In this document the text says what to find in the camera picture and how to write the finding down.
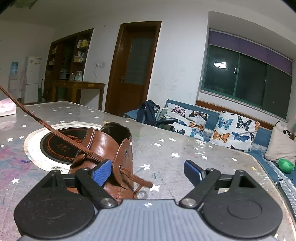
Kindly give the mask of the brown leather shoe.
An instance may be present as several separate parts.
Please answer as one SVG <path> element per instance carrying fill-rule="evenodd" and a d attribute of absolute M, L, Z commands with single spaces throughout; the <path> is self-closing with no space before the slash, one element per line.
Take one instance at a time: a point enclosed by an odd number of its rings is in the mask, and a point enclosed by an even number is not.
<path fill-rule="evenodd" d="M 103 188 L 118 203 L 123 199 L 135 199 L 133 180 L 120 173 L 120 168 L 133 171 L 132 134 L 119 123 L 106 123 L 100 130 L 90 128 L 81 145 L 101 157 L 111 161 L 111 175 Z"/>

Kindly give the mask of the brown shoelace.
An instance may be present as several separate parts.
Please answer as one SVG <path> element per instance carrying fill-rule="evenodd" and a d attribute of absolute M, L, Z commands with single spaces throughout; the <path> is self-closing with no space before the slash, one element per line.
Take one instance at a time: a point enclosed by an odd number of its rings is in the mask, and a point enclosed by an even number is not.
<path fill-rule="evenodd" d="M 93 160 L 95 160 L 98 163 L 101 163 L 102 161 L 105 161 L 101 156 L 96 154 L 95 152 L 91 151 L 87 147 L 82 146 L 81 144 L 77 143 L 76 141 L 70 139 L 69 137 L 65 136 L 64 134 L 60 133 L 59 131 L 52 128 L 50 125 L 48 125 L 46 122 L 35 116 L 33 113 L 31 113 L 27 108 L 25 108 L 21 103 L 19 103 L 15 98 L 13 98 L 6 90 L 4 90 L 3 87 L 1 87 L 1 91 L 10 98 L 21 110 L 23 110 L 26 114 L 28 114 L 30 117 L 32 117 L 34 120 L 36 120 L 39 124 L 41 124 L 43 127 L 48 129 L 51 133 L 56 135 L 57 137 L 63 139 L 64 141 L 68 142 L 72 146 L 78 148 L 81 150 L 86 156 L 90 156 Z M 128 171 L 126 168 L 119 167 L 119 176 L 121 177 L 121 173 L 123 173 L 128 179 L 132 180 L 133 182 L 139 184 L 138 190 L 140 190 L 142 187 L 152 188 L 153 184 L 149 181 L 145 181 L 144 179 L 138 177 L 137 175 L 132 174 L 130 171 Z"/>

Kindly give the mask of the butterfly pillow right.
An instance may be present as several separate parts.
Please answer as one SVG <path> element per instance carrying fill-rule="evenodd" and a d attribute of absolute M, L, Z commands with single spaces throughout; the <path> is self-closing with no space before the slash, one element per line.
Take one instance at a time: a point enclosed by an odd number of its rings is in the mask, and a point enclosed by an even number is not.
<path fill-rule="evenodd" d="M 218 146 L 249 152 L 259 127 L 260 122 L 256 120 L 221 111 L 209 142 Z"/>

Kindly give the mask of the butterfly pillow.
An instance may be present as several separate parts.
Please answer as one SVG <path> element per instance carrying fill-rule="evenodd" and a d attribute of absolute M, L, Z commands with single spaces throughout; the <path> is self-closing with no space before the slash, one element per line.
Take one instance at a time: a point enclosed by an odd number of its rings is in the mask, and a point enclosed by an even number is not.
<path fill-rule="evenodd" d="M 176 122 L 170 125 L 170 130 L 181 135 L 186 135 L 198 140 L 204 140 L 204 129 L 209 115 L 196 110 L 168 103 L 166 105 L 168 111 L 165 114 L 166 118 L 175 118 Z"/>
<path fill-rule="evenodd" d="M 249 152 L 259 127 L 260 122 L 256 120 L 221 111 L 209 142 L 218 146 Z"/>

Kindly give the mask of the blue sofa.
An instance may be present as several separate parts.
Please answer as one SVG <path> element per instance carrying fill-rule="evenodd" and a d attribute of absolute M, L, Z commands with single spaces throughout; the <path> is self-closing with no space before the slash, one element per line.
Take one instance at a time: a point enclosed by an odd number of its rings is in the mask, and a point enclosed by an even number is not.
<path fill-rule="evenodd" d="M 175 100 L 168 99 L 166 101 L 165 107 L 169 104 L 175 104 L 181 108 L 186 108 L 192 111 L 203 112 L 209 115 L 208 120 L 205 125 L 204 140 L 210 140 L 210 134 L 213 132 L 215 124 L 217 124 L 220 112 L 231 112 L 232 110 L 222 108 L 217 105 L 209 104 L 200 101 L 198 105 L 190 105 Z M 264 123 L 263 127 L 260 127 L 249 153 L 262 165 L 264 170 L 267 172 L 269 177 L 275 182 L 279 187 L 284 197 L 290 202 L 293 210 L 295 210 L 295 169 L 290 173 L 283 172 L 278 164 L 272 162 L 264 157 L 267 147 L 271 142 L 271 125 L 269 123 Z"/>

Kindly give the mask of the butterfly pillow left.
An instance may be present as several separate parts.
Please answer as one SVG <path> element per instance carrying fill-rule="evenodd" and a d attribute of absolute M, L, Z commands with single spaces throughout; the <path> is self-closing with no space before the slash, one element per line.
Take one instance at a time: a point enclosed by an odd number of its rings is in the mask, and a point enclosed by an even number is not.
<path fill-rule="evenodd" d="M 176 122 L 170 125 L 170 130 L 181 135 L 186 135 L 198 140 L 204 140 L 204 129 L 209 115 L 196 110 L 168 103 L 166 105 L 168 111 L 165 114 L 166 118 L 175 118 Z"/>

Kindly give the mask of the green ball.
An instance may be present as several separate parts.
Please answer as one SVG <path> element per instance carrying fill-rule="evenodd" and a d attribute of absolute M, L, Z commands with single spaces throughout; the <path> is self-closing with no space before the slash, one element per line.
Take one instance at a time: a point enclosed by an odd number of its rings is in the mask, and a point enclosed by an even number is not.
<path fill-rule="evenodd" d="M 294 170 L 295 166 L 294 166 L 294 164 L 291 161 L 289 161 L 287 159 L 284 159 L 284 158 L 281 158 L 278 161 L 278 168 L 282 172 L 289 174 L 289 173 L 291 173 Z"/>

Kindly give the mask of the beige cushion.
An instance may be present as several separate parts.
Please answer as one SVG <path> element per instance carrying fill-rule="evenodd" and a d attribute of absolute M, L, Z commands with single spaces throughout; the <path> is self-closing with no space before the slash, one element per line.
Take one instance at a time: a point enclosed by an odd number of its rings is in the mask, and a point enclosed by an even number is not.
<path fill-rule="evenodd" d="M 264 157 L 276 163 L 279 159 L 286 159 L 295 165 L 295 141 L 289 137 L 287 127 L 282 126 L 280 121 L 273 127 Z"/>

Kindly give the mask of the dark blue bag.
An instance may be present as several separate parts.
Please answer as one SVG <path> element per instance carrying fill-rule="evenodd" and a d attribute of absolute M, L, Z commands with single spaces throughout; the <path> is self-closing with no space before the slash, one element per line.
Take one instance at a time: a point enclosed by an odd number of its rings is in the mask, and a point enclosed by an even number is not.
<path fill-rule="evenodd" d="M 152 100 L 143 102 L 137 110 L 136 121 L 144 123 L 146 125 L 156 125 L 156 113 L 155 110 L 160 109 L 158 104 L 155 104 Z"/>

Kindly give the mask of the white refrigerator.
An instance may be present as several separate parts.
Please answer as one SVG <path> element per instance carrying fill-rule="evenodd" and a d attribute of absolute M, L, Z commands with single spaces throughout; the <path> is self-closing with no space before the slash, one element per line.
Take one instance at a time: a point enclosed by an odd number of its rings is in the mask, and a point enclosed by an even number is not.
<path fill-rule="evenodd" d="M 41 58 L 29 57 L 26 59 L 22 90 L 23 104 L 35 103 L 38 101 L 40 68 Z"/>

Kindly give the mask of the green framed window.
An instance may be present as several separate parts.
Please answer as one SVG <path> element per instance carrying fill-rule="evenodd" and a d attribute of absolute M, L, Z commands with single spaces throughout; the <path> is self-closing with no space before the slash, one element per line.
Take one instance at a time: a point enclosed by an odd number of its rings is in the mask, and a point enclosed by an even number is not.
<path fill-rule="evenodd" d="M 269 64 L 232 50 L 208 46 L 202 90 L 286 118 L 291 87 L 292 77 Z"/>

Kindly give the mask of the pink white paper pack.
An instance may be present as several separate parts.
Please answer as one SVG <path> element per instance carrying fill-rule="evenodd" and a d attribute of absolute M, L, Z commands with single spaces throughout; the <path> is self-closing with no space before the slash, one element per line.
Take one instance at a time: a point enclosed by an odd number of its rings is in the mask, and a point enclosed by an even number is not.
<path fill-rule="evenodd" d="M 16 104 L 6 98 L 0 101 L 0 117 L 16 114 Z"/>

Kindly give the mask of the water dispenser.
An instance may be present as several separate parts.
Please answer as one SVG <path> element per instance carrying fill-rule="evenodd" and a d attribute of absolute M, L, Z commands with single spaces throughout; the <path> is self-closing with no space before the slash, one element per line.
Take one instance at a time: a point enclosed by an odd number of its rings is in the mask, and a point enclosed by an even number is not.
<path fill-rule="evenodd" d="M 19 96 L 19 76 L 18 76 L 18 62 L 11 63 L 10 75 L 9 75 L 9 83 L 8 83 L 8 90 L 9 93 L 14 97 L 18 98 Z"/>

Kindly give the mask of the brown wooden door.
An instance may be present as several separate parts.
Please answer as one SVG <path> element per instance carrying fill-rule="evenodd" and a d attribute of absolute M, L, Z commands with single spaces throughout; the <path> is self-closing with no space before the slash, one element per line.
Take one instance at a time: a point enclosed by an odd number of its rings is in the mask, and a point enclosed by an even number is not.
<path fill-rule="evenodd" d="M 161 21 L 120 25 L 109 75 L 105 111 L 123 116 L 146 101 Z"/>

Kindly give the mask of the dark wooden shelf cabinet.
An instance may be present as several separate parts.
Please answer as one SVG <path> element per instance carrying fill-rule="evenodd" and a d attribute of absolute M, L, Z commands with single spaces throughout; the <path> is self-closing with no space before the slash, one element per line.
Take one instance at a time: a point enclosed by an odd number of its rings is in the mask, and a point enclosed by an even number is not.
<path fill-rule="evenodd" d="M 93 29 L 77 32 L 51 43 L 46 65 L 43 98 L 51 100 L 55 80 L 71 81 L 84 74 Z"/>

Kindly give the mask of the purple roller blind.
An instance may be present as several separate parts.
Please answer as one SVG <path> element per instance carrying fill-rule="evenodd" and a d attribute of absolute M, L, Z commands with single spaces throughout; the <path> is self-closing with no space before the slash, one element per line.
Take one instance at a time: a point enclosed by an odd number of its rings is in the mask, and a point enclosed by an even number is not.
<path fill-rule="evenodd" d="M 253 41 L 210 30 L 208 44 L 245 54 L 292 76 L 292 60 Z"/>

